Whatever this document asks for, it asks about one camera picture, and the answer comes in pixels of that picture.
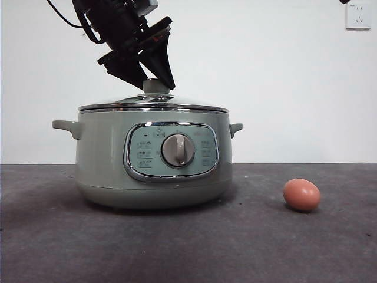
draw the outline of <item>egg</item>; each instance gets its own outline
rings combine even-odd
[[[284,185],[283,196],[292,208],[310,212],[320,201],[319,189],[305,179],[293,179]]]

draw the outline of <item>black cable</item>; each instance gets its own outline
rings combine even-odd
[[[84,28],[84,27],[82,27],[80,25],[74,25],[71,22],[69,22],[69,20],[67,20],[66,18],[64,18],[64,16],[62,14],[60,14],[60,12],[56,9],[56,7],[54,6],[54,4],[52,4],[50,0],[47,0],[47,2],[54,9],[54,11],[63,19],[63,21],[65,21],[68,25],[70,25],[71,27],[74,27],[74,28]]]

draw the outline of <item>pot lid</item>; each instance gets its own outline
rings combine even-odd
[[[219,111],[228,113],[228,109],[207,104],[198,103],[187,98],[177,97],[169,94],[170,90],[158,79],[148,79],[143,84],[144,94],[113,101],[110,103],[85,105],[79,111],[95,109],[115,109],[115,108],[177,108]]]

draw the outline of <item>button icon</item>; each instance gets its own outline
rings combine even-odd
[[[211,142],[208,141],[208,140],[203,140],[201,142],[201,147],[204,148],[204,149],[209,148],[209,147],[211,147]]]
[[[152,160],[143,160],[137,163],[139,168],[152,168]]]
[[[211,157],[212,156],[212,152],[211,152],[211,150],[208,150],[208,149],[207,150],[206,149],[202,150],[201,151],[201,156],[202,157]]]
[[[148,159],[152,158],[150,150],[143,150],[137,153],[137,158],[139,159]]]
[[[150,141],[140,141],[138,142],[137,147],[139,149],[151,149],[152,143]]]
[[[160,131],[158,133],[153,133],[153,136],[154,137],[165,137],[165,132],[164,131]]]

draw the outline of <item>pot handle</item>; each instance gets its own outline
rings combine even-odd
[[[80,122],[54,120],[52,121],[52,127],[54,129],[61,129],[71,132],[72,137],[76,140],[81,139],[82,125]]]
[[[230,138],[232,139],[234,137],[234,134],[237,132],[237,131],[240,131],[242,130],[243,128],[243,125],[241,123],[238,123],[238,124],[230,124],[229,125],[229,130],[230,130]]]

